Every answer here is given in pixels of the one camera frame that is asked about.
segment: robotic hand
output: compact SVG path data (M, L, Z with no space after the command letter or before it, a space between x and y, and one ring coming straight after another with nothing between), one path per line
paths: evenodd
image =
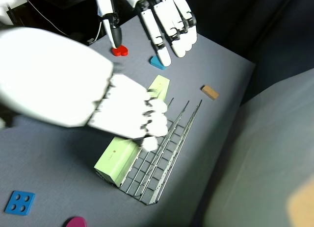
M89 125L157 149L164 102L87 46L57 34L0 25L0 100L14 111L64 127Z
M109 36L113 48L122 43L122 33L117 26L119 20L113 11L112 0L97 0L99 16ZM165 33L172 50L178 57L184 57L185 52L196 42L196 19L186 0L126 0L132 8L136 8L146 26L149 38L164 66L171 64L170 55L163 42L158 24Z

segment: cord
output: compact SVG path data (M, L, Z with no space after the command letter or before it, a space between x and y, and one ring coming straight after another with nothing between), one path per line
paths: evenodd
M34 7L35 10L37 10L37 8L36 8L29 0L27 0L27 1L29 2L29 4L32 5L32 7ZM47 19L42 13L40 13L39 10L37 10L37 12L38 12L42 17L44 17L50 24L52 24L52 25L53 25L59 32L61 32L63 35L69 36L68 34L65 34L64 32L62 32L59 28L57 28L49 19Z
M100 33L100 29L102 28L102 22L100 22L99 23L99 28L98 28L98 33L97 33L97 36L95 37L95 40L94 41L92 41L92 43L91 44L93 44L94 42L96 42L97 41L97 38L98 38L98 36L99 36L99 33Z

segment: metal grid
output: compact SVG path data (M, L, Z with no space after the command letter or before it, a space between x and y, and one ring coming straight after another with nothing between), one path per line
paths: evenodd
M166 136L158 138L158 149L140 152L120 190L146 205L158 202L201 103L202 101L192 113L186 126L179 125L179 121L189 102L176 120L168 120L169 132Z

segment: gray table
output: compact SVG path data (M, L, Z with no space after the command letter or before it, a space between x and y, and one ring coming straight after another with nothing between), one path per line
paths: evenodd
M0 205L13 190L36 194L28 216L0 213L0 226L62 226L83 216L90 227L186 226L190 223L239 107L254 64L198 35L184 58L171 52L165 71L149 64L154 51L137 17L122 26L128 57L114 57L105 37L91 48L123 63L125 74L148 87L160 74L169 78L168 115L177 115L190 100L183 123L200 99L190 134L158 204L145 206L105 183L93 166L110 142L92 128L62 128L27 117L0 132ZM220 93L212 101L200 88L208 84Z

